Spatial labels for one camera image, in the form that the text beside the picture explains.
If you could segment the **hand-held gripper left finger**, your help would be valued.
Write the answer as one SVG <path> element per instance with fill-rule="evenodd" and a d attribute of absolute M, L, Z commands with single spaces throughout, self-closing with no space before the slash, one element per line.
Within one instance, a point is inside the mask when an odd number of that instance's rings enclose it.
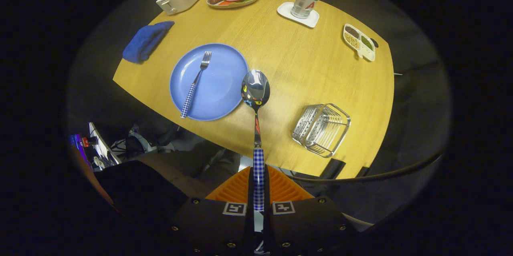
<path fill-rule="evenodd" d="M 174 243 L 185 256 L 252 256 L 252 168 L 242 169 L 204 199 L 190 198 L 170 222 Z"/>

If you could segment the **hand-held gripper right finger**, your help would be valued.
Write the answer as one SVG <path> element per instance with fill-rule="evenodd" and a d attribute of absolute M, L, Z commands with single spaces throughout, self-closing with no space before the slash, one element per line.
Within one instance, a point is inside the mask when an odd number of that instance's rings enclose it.
<path fill-rule="evenodd" d="M 279 170 L 265 168 L 264 251 L 328 256 L 349 240 L 349 221 L 326 196 L 314 197 Z"/>

